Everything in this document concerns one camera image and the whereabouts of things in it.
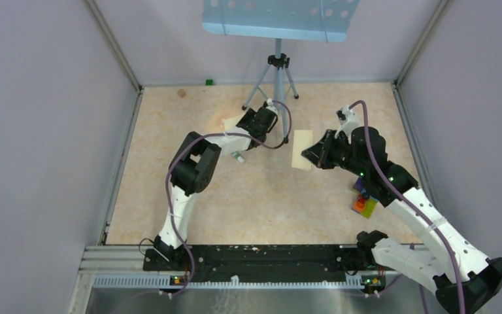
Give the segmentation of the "cream letter paper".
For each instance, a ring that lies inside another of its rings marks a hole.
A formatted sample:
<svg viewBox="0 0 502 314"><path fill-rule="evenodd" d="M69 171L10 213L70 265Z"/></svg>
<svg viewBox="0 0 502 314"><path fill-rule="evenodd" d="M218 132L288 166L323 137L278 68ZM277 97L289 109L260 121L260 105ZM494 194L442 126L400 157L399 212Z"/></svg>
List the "cream letter paper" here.
<svg viewBox="0 0 502 314"><path fill-rule="evenodd" d="M302 152L313 144L312 130L295 130L293 133L292 167L295 169L310 171L311 163L302 156Z"/></svg>

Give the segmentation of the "green white glue stick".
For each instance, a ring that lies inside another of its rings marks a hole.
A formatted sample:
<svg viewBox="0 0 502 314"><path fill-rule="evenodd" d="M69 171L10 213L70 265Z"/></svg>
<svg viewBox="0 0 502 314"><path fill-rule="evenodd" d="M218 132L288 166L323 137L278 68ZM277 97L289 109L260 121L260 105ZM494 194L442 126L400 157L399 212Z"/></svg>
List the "green white glue stick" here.
<svg viewBox="0 0 502 314"><path fill-rule="evenodd" d="M232 152L231 155L236 159L240 164L245 163L245 158L239 152Z"/></svg>

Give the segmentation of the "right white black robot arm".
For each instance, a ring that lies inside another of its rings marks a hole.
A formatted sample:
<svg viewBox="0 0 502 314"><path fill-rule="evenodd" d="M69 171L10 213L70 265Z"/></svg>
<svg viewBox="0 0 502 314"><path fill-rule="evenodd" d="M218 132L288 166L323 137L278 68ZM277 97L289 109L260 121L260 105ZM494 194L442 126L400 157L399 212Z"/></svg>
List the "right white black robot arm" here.
<svg viewBox="0 0 502 314"><path fill-rule="evenodd" d="M424 244L415 251L379 232L357 236L357 260L373 270L391 268L435 295L449 313L476 313L502 287L502 258L473 246L428 200L418 181L388 159L377 129L346 134L327 130L302 156L320 169L341 168L358 176L366 193L405 223Z"/></svg>

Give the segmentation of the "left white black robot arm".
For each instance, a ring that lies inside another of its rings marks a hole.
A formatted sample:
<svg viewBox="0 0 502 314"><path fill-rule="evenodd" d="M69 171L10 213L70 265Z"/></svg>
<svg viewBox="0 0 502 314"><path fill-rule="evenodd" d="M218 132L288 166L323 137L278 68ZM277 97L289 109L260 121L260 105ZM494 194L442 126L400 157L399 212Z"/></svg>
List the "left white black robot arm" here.
<svg viewBox="0 0 502 314"><path fill-rule="evenodd" d="M176 270L183 263L179 249L187 240L187 229L197 197L212 181L222 156L246 151L262 145L278 120L273 105L249 109L236 126L222 133L187 134L166 176L168 214L154 240L159 263L167 270Z"/></svg>

